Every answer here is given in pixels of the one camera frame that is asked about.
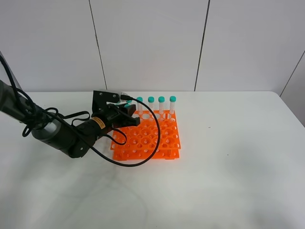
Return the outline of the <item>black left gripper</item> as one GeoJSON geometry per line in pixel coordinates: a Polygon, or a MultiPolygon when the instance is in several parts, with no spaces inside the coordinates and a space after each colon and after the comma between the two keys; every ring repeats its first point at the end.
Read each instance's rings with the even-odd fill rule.
{"type": "Polygon", "coordinates": [[[90,123],[97,134],[107,134],[115,128],[138,126],[140,118],[133,118],[134,112],[134,104],[108,105],[105,109],[93,113],[90,123]]]}

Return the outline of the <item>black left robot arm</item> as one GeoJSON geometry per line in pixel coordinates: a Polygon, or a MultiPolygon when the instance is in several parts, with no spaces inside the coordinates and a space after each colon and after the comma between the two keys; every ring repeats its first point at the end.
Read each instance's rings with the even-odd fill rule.
{"type": "Polygon", "coordinates": [[[92,114],[81,119],[81,124],[66,123],[66,119],[77,120],[78,112],[63,116],[56,108],[43,109],[23,92],[4,82],[0,83],[0,110],[26,125],[22,135],[32,136],[71,158],[83,157],[96,141],[107,137],[111,131],[122,127],[138,126],[140,118],[133,117],[135,105],[123,103],[124,93],[94,91],[92,114]]]}

